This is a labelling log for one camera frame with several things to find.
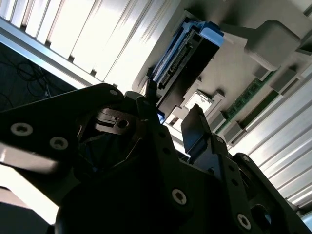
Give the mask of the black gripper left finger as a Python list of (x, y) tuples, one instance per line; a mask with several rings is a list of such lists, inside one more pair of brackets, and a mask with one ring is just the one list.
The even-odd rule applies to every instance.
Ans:
[(127, 159), (177, 156), (156, 100), (154, 83), (142, 95), (101, 83), (2, 112), (1, 187), (57, 214), (73, 188)]

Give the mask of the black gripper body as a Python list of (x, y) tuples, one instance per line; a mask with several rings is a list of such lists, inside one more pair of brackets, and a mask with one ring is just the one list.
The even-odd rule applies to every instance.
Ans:
[(308, 234), (247, 156), (135, 156), (73, 188), (57, 234)]

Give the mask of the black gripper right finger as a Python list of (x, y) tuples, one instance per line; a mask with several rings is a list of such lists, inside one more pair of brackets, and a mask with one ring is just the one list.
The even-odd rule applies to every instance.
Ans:
[(188, 163), (210, 174), (200, 202), (209, 232), (301, 232), (302, 221), (243, 153), (231, 156), (195, 105), (181, 124)]

